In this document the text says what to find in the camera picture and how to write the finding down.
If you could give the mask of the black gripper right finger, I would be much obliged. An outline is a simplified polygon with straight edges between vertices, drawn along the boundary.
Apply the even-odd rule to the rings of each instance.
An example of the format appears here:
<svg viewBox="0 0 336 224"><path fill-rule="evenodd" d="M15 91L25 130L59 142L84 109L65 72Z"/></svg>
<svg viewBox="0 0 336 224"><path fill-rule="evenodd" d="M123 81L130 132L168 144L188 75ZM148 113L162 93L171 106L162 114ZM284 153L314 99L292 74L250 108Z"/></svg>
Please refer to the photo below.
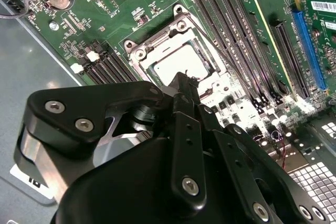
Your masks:
<svg viewBox="0 0 336 224"><path fill-rule="evenodd" d="M201 123L208 201L225 223L329 223L323 209L238 125L222 127L188 87Z"/></svg>

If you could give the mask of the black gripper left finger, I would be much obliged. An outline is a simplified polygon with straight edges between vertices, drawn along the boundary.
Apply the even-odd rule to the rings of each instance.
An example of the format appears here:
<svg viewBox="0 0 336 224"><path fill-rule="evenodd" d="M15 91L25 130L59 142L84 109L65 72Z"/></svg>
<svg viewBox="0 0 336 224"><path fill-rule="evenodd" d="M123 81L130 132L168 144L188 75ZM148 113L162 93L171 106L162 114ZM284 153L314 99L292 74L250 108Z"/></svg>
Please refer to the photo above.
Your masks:
<svg viewBox="0 0 336 224"><path fill-rule="evenodd" d="M64 203L71 185L93 170L107 141L153 131L173 143L168 192L186 208L206 203L202 114L195 78L179 72L168 86L148 81L40 90L26 102L14 159Z"/></svg>

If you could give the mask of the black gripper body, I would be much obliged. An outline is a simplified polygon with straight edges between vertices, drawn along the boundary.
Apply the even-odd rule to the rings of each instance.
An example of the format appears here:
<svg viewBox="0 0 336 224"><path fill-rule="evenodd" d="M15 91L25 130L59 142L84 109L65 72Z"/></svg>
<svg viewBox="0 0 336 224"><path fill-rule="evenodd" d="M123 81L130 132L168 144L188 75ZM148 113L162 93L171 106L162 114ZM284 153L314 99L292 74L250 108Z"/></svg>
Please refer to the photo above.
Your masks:
<svg viewBox="0 0 336 224"><path fill-rule="evenodd" d="M66 191L54 223L251 223L230 180L199 141L179 148L185 166L205 173L205 206L184 206L171 189L172 141L144 142L78 178Z"/></svg>

